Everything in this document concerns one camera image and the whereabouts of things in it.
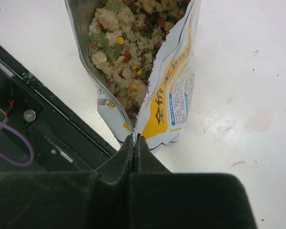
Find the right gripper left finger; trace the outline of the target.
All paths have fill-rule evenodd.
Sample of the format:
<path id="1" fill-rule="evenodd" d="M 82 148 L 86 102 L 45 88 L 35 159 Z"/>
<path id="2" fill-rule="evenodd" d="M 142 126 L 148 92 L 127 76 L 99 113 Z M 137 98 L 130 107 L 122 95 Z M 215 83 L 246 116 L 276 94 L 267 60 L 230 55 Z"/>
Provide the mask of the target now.
<path id="1" fill-rule="evenodd" d="M 0 229 L 126 229 L 133 137 L 90 172 L 0 173 Z"/>

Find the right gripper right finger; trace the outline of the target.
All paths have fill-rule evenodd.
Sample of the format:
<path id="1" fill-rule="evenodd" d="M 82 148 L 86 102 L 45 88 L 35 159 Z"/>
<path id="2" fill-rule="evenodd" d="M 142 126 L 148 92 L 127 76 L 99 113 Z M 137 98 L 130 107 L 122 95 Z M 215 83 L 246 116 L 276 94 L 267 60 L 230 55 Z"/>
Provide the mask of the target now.
<path id="1" fill-rule="evenodd" d="M 129 176 L 131 229 L 255 229 L 246 190 L 225 173 L 171 173 L 137 137 Z"/>

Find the pet food bag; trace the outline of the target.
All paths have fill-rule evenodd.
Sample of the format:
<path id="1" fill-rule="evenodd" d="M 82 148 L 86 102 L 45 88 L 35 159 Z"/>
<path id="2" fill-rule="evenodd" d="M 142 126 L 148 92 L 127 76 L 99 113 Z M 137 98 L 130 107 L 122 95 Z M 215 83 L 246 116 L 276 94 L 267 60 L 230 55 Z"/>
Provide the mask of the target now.
<path id="1" fill-rule="evenodd" d="M 98 89 L 97 110 L 119 143 L 143 136 L 152 152 L 179 141 L 194 90 L 194 43 L 201 2 L 189 3 L 154 61 L 144 102 L 135 121 L 109 90 L 105 76 L 88 59 L 88 26 L 99 0 L 65 2 L 80 60 Z"/>

